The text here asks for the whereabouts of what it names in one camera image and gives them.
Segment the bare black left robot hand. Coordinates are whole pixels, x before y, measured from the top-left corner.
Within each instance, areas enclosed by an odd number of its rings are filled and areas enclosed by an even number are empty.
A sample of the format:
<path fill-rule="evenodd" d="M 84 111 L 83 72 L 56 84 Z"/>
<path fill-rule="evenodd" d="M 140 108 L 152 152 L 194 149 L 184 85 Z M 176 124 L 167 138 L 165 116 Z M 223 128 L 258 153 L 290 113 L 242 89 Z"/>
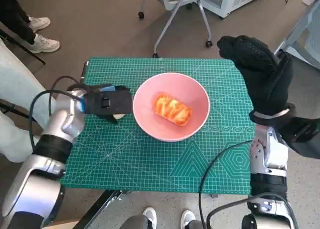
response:
<path fill-rule="evenodd" d="M 83 113 L 116 125 L 119 118 L 133 112 L 132 93 L 124 85 L 85 85 Z"/>

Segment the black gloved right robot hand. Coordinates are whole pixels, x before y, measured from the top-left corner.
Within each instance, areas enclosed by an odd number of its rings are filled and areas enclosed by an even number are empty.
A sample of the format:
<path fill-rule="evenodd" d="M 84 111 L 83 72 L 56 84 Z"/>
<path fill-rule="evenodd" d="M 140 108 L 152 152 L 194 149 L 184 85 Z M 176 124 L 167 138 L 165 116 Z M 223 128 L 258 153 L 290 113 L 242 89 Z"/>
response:
<path fill-rule="evenodd" d="M 217 42 L 219 55 L 233 61 L 240 71 L 253 109 L 272 116 L 288 108 L 288 90 L 293 78 L 292 57 L 282 51 L 275 56 L 254 37 L 223 36 Z"/>

